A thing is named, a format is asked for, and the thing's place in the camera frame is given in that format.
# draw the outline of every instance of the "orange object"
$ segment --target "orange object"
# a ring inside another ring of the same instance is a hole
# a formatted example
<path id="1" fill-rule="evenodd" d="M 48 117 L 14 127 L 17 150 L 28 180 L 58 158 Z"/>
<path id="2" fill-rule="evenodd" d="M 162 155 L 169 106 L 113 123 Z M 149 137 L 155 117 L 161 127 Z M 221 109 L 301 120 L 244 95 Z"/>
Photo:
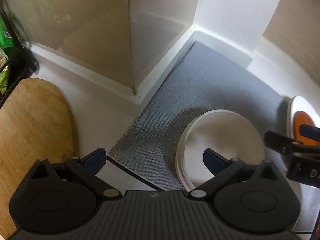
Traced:
<path id="1" fill-rule="evenodd" d="M 310 126 L 315 126 L 315 124 L 313 123 L 311 117 L 303 112 L 303 111 L 297 111 L 294 114 L 293 117 L 293 137 L 294 139 L 296 139 L 297 141 L 303 142 L 303 144 L 305 145 L 309 145 L 309 146 L 320 146 L 319 142 L 316 142 L 314 140 L 311 140 L 307 137 L 301 136 L 299 133 L 299 127 L 302 124 L 307 124 Z"/>

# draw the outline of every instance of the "gray drying mat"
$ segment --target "gray drying mat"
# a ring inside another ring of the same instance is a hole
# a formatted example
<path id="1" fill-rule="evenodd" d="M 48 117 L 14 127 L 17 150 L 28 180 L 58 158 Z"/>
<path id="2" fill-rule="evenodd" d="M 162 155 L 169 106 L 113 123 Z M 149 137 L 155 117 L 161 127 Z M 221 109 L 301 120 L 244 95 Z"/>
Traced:
<path id="1" fill-rule="evenodd" d="M 109 157 L 162 189 L 183 189 L 175 155 L 181 133 L 194 118 L 214 109 L 231 110 L 252 122 L 263 137 L 267 130 L 285 134 L 287 107 L 257 77 L 196 42 Z M 266 155 L 282 163 L 279 154 L 266 149 Z"/>

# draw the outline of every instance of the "black metal rack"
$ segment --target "black metal rack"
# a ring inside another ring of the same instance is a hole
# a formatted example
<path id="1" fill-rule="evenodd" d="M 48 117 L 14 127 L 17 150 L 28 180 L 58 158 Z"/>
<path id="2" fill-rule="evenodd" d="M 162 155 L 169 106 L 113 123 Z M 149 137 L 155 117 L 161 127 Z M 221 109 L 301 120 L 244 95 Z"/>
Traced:
<path id="1" fill-rule="evenodd" d="M 7 84 L 7 91 L 4 93 L 4 95 L 0 98 L 0 108 L 4 104 L 4 102 L 7 100 L 8 96 L 12 93 L 14 88 L 18 85 L 18 83 L 24 79 L 31 76 L 32 72 L 35 72 L 37 70 L 35 60 L 31 57 L 31 53 L 23 47 L 21 44 L 19 38 L 17 37 L 9 18 L 7 17 L 7 14 L 5 13 L 3 7 L 0 5 L 0 14 L 1 17 L 8 29 L 8 32 L 10 33 L 13 42 L 15 46 L 17 47 L 18 51 L 13 54 L 7 62 L 0 68 L 0 72 L 4 70 L 4 68 L 10 64 L 16 57 L 20 57 L 22 59 L 22 62 L 16 66 L 11 67 L 11 73 L 9 76 L 9 81 Z"/>

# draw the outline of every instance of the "wooden cutting board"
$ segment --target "wooden cutting board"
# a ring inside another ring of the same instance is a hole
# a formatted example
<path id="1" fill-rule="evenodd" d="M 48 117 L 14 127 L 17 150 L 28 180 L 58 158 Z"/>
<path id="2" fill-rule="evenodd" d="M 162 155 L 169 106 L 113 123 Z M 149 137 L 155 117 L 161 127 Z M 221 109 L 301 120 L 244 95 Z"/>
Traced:
<path id="1" fill-rule="evenodd" d="M 38 158 L 63 163 L 78 156 L 75 122 L 61 92 L 42 79 L 22 80 L 0 109 L 0 235 L 17 229 L 9 200 Z"/>

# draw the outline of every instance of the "white plate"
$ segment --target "white plate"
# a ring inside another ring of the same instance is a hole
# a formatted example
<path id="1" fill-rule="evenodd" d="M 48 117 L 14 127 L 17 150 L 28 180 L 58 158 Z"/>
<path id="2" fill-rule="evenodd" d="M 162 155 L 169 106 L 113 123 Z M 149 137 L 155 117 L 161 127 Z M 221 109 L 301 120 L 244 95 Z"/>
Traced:
<path id="1" fill-rule="evenodd" d="M 261 137 L 247 119 L 228 110 L 209 111 L 185 128 L 178 143 L 176 171 L 187 191 L 213 178 L 203 163 L 207 148 L 247 164 L 259 164 L 264 159 Z"/>
<path id="2" fill-rule="evenodd" d="M 320 127 L 320 118 L 313 106 L 301 96 L 296 96 L 289 102 L 287 112 L 287 136 L 293 138 L 293 117 L 297 111 L 308 114 L 316 127 Z"/>

